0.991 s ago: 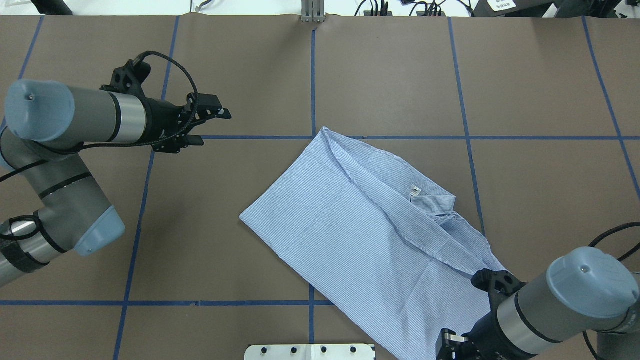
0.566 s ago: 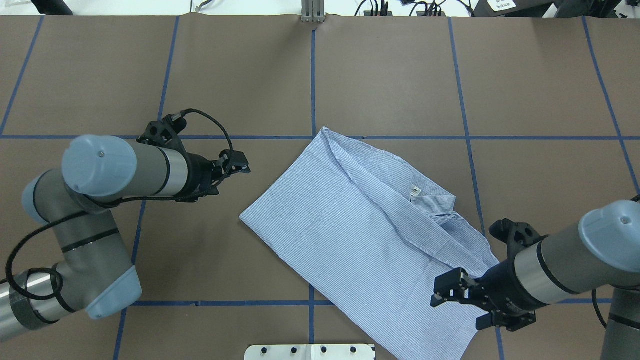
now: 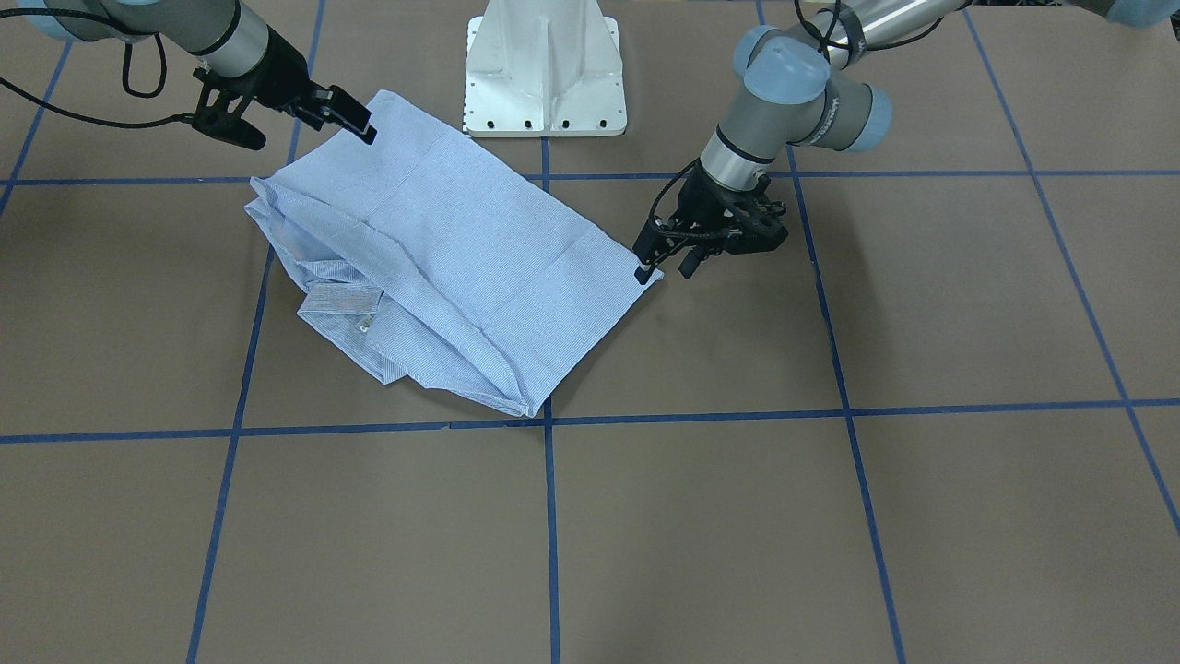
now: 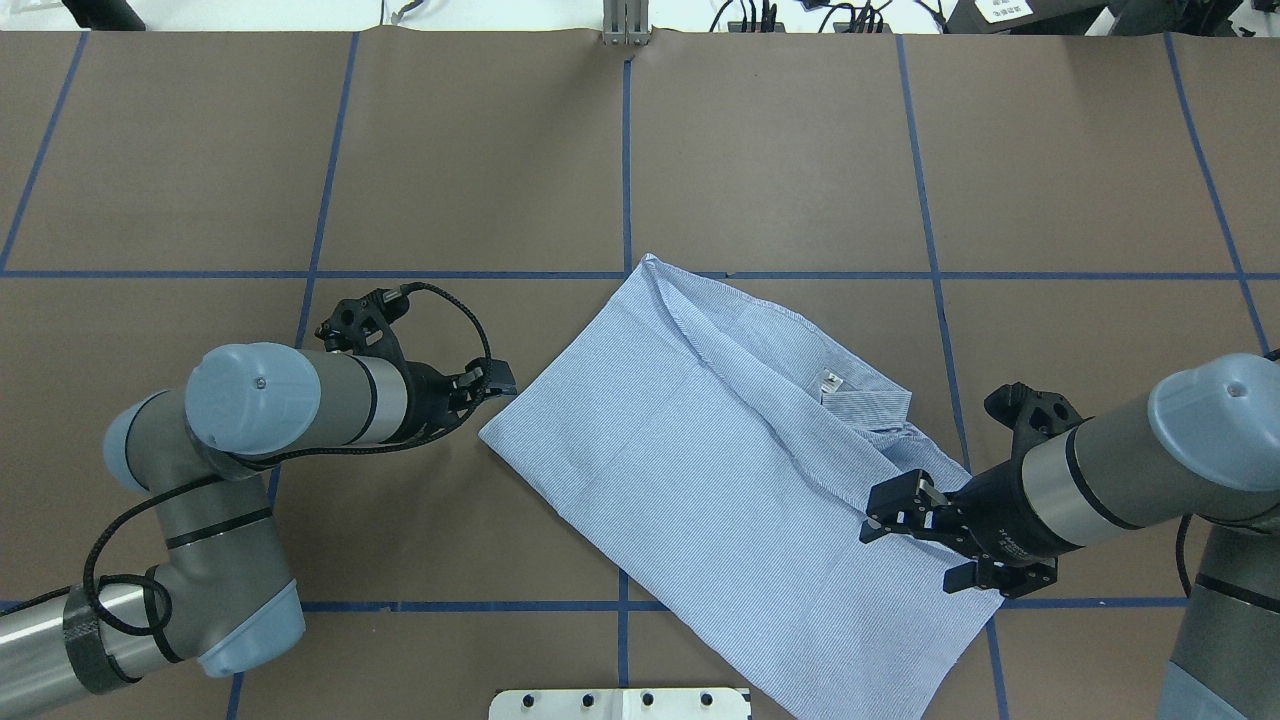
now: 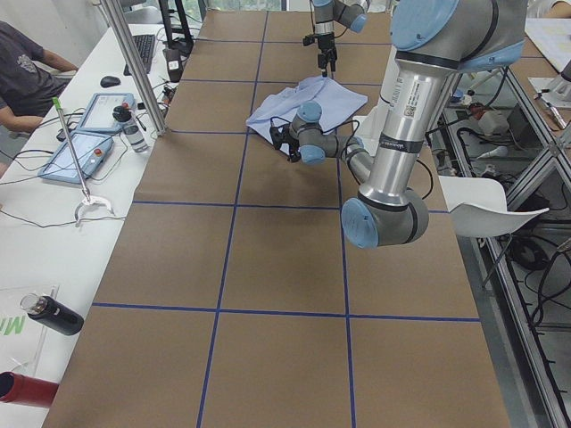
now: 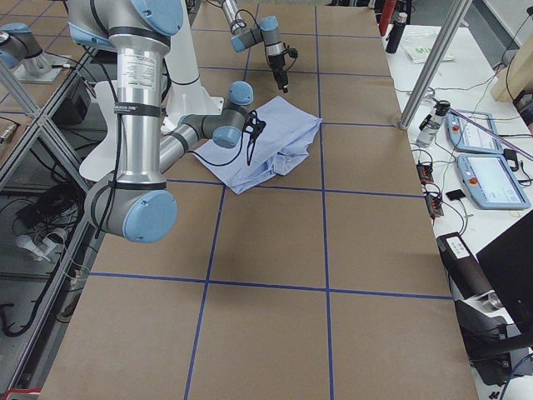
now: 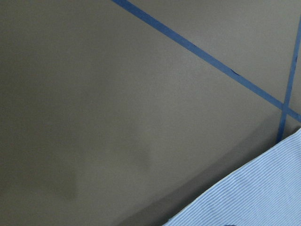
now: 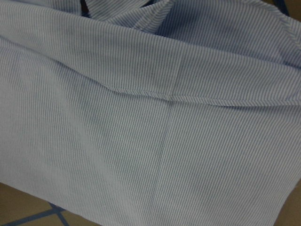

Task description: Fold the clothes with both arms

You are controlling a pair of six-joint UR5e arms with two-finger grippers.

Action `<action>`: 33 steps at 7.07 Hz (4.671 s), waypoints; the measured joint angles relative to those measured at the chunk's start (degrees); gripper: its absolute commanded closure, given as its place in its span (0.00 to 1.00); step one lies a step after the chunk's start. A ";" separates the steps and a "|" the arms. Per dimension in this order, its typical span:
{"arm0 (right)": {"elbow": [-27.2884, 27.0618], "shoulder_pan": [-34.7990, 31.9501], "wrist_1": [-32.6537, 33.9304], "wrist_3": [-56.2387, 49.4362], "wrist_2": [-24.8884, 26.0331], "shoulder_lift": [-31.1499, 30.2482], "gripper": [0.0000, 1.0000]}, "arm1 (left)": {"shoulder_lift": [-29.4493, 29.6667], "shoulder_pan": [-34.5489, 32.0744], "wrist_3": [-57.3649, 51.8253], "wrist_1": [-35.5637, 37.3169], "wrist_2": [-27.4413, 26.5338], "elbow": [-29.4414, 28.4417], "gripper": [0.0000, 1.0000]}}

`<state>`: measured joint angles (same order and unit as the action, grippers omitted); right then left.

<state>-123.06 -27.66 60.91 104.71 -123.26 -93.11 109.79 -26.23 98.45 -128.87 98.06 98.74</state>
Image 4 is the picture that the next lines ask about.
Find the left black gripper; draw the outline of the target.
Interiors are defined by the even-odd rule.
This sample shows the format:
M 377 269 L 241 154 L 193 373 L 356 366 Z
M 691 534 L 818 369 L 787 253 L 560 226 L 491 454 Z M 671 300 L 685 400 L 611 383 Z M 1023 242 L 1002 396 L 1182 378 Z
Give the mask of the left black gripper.
M 411 309 L 410 297 L 431 293 L 461 311 L 481 354 L 447 375 L 406 357 L 392 325 Z M 375 288 L 340 300 L 315 328 L 329 354 L 352 357 L 370 384 L 367 420 L 351 446 L 424 446 L 463 425 L 492 398 L 518 396 L 509 364 L 492 360 L 492 343 L 477 315 L 443 288 Z

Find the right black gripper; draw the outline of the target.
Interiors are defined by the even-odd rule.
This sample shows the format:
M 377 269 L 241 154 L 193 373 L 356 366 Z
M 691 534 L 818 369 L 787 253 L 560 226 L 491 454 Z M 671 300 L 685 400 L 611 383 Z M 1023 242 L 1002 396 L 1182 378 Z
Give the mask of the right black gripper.
M 870 488 L 859 541 L 890 534 L 932 541 L 934 519 L 948 506 L 968 562 L 948 569 L 943 592 L 997 591 L 1005 598 L 1037 592 L 1057 580 L 1057 559 L 1078 551 L 1032 507 L 1023 464 L 1033 448 L 1064 437 L 1084 419 L 1070 401 L 1021 382 L 1000 386 L 983 401 L 986 414 L 1010 429 L 1009 460 L 974 475 L 961 489 L 941 492 L 924 470 L 910 470 Z

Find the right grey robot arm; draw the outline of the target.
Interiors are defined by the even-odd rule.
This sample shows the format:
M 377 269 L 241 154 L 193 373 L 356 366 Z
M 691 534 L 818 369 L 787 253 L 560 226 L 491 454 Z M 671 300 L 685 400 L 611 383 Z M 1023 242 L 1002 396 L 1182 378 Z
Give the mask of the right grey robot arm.
M 963 488 L 922 469 L 870 489 L 864 543 L 908 536 L 963 557 L 946 593 L 1007 600 L 1052 585 L 1059 560 L 1162 521 L 1210 527 L 1158 717 L 1275 719 L 1279 710 L 1277 355 L 1229 354 L 1085 418 L 1057 393 L 1001 386 L 986 411 L 1012 434 L 1006 461 Z

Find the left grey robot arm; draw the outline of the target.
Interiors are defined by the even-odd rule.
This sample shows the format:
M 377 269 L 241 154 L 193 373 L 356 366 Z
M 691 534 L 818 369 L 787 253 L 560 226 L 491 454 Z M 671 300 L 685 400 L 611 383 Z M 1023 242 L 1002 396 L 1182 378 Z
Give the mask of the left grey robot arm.
M 404 356 L 393 323 L 424 282 L 337 304 L 319 351 L 260 342 L 209 351 L 179 389 L 150 395 L 102 438 L 108 470 L 142 501 L 91 546 L 77 580 L 3 612 L 3 716 L 27 719 L 195 661 L 211 678 L 278 659 L 305 611 L 265 475 L 312 456 L 393 454 L 517 395 L 481 352 L 444 374 Z

